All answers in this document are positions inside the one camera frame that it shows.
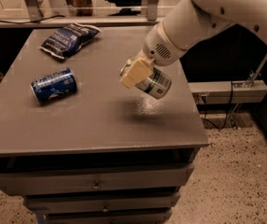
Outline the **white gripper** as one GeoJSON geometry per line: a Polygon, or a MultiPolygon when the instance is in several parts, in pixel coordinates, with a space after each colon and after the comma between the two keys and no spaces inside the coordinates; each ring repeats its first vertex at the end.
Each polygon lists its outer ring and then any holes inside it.
{"type": "Polygon", "coordinates": [[[142,50],[149,59],[130,57],[120,70],[119,81],[127,88],[134,87],[153,74],[153,61],[158,66],[167,66],[186,53],[168,38],[162,22],[149,31],[142,50]]]}

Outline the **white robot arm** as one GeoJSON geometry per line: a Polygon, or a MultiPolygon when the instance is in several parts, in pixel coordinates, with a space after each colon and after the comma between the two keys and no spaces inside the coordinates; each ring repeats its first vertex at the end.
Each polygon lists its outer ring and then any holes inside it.
{"type": "Polygon", "coordinates": [[[181,58],[201,41],[234,24],[267,45],[267,0],[181,0],[145,38],[143,48],[127,60],[120,82],[131,88],[181,58]]]}

